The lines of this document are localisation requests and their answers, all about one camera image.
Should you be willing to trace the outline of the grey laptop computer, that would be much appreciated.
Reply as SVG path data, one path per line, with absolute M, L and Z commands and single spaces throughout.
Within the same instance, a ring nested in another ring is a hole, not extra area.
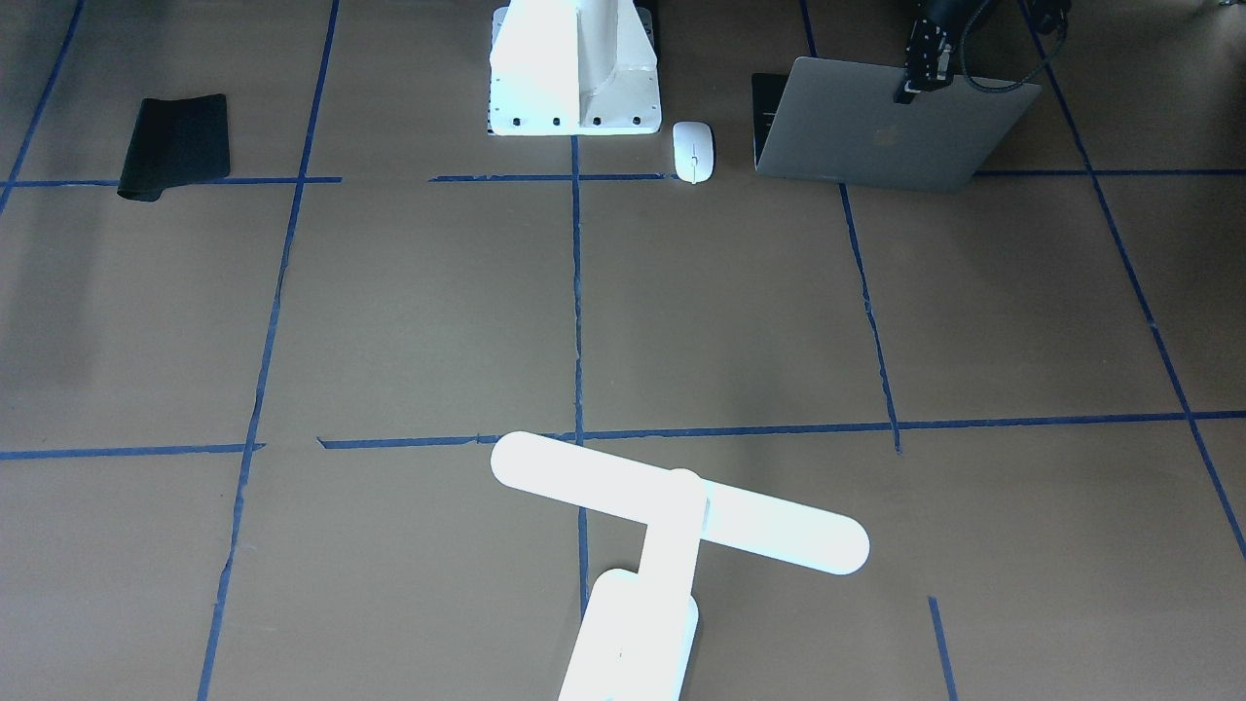
M 801 56 L 753 73 L 753 168 L 839 186 L 954 192 L 1033 105 L 1040 85 L 981 92 L 966 81 L 898 100 L 900 67 Z

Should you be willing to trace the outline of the white computer mouse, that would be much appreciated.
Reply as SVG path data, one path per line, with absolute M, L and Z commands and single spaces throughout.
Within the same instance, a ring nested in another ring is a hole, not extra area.
M 716 163 L 711 125 L 680 121 L 673 125 L 672 141 L 677 178 L 690 186 L 711 178 Z

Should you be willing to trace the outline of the black mouse pad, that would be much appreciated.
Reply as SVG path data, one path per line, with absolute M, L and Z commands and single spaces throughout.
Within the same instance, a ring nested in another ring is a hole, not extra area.
M 140 102 L 116 192 L 125 200 L 155 203 L 168 188 L 223 179 L 231 171 L 226 93 L 147 97 Z

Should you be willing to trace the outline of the white desk lamp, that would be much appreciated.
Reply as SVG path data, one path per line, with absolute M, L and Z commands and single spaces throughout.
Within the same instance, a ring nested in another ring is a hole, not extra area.
M 690 469 L 611 456 L 513 431 L 493 447 L 498 483 L 618 515 L 645 528 L 635 572 L 597 576 L 558 692 L 562 700 L 677 700 L 699 608 L 692 594 L 703 542 L 851 575 L 868 559 L 850 515 L 709 482 Z

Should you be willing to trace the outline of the brown paper table cover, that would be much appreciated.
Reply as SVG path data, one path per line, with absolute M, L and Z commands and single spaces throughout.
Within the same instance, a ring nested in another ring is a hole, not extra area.
M 753 171 L 906 1 L 663 1 L 672 134 L 488 134 L 493 1 L 2 4 L 2 697 L 552 700 L 642 527 L 511 430 L 854 515 L 701 549 L 688 700 L 1244 697 L 1244 7 L 1077 1 L 957 194 Z M 231 176 L 117 195 L 143 98 Z

